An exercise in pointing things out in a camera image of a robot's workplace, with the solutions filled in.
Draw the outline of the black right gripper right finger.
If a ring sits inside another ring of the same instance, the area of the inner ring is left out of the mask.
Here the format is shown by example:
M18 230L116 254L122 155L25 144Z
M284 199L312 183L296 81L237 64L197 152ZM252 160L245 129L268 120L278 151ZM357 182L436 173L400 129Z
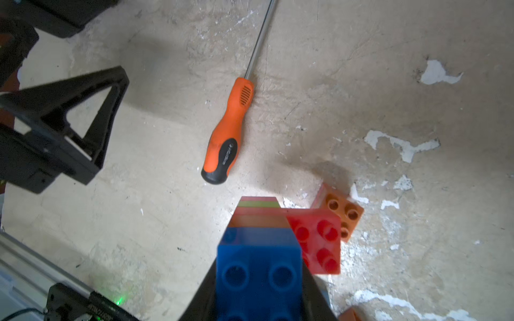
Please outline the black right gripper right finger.
M327 283L313 275L307 265L303 265L302 316L301 320L330 320L337 321L334 314Z

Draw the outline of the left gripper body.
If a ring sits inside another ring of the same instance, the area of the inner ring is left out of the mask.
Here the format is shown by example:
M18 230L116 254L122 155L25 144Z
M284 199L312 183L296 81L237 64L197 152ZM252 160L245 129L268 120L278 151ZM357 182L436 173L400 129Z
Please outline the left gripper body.
M35 194L67 175L87 185L100 167L67 140L48 140L38 132L22 135L1 125L1 180Z

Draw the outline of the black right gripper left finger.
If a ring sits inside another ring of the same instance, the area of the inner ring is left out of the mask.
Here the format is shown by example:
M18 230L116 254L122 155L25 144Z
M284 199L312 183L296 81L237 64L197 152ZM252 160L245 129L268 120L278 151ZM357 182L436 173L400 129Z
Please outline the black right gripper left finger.
M216 263L213 262L179 321L217 320Z

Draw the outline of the dark blue lego brick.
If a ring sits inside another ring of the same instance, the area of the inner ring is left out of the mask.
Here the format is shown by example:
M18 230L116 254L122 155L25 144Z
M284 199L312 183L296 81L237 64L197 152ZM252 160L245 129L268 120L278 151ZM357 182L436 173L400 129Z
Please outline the dark blue lego brick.
M227 228L217 249L218 320L300 320L302 277L291 229Z

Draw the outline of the red long lego brick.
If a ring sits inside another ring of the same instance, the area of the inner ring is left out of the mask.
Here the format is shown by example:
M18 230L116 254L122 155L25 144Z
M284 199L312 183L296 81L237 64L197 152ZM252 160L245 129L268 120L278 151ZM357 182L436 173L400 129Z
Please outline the red long lego brick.
M341 268L341 219L328 209L286 209L285 216L312 274L338 275Z

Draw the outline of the red square lego brick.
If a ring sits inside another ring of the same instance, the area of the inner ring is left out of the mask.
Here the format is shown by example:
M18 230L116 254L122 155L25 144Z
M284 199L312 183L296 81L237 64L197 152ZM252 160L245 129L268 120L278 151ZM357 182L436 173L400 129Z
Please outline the red square lego brick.
M237 207L234 211L236 215L280 216L284 215L284 211L280 207Z

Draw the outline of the lime green lego brick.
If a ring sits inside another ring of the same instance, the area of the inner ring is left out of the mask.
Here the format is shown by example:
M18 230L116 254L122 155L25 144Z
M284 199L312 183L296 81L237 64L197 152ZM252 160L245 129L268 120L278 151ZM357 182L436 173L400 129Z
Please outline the lime green lego brick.
M238 207L250 208L280 208L281 206L277 201L241 201Z

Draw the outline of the magenta lego brick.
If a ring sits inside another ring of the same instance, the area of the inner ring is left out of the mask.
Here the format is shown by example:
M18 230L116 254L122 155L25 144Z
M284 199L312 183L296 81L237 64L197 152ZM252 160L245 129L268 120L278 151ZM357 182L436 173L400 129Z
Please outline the magenta lego brick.
M249 197L249 196L243 196L240 199L241 202L275 202L277 203L278 200L275 197Z

